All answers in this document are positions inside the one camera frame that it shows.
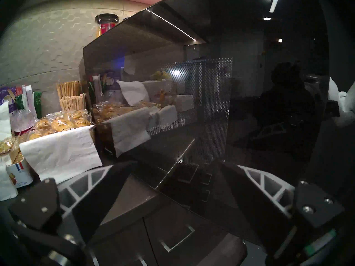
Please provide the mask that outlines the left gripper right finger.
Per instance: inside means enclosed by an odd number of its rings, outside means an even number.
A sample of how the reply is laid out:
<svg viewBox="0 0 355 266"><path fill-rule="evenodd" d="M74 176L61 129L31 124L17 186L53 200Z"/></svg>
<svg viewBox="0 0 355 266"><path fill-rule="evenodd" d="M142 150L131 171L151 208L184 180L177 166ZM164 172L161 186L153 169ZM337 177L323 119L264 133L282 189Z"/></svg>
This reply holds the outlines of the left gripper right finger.
<svg viewBox="0 0 355 266"><path fill-rule="evenodd" d="M315 183L299 180L294 187L269 172L224 160L219 168L267 261L311 261L335 241L345 208Z"/></svg>

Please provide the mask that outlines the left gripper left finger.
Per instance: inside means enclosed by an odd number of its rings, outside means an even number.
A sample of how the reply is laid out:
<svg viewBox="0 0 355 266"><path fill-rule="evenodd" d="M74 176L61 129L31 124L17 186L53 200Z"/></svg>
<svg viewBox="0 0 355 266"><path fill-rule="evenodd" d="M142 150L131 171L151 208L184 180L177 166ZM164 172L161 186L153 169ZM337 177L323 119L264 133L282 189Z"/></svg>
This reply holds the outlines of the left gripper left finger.
<svg viewBox="0 0 355 266"><path fill-rule="evenodd" d="M115 203L136 161L85 171L57 184L46 178L18 195L8 211L20 226L87 244Z"/></svg>

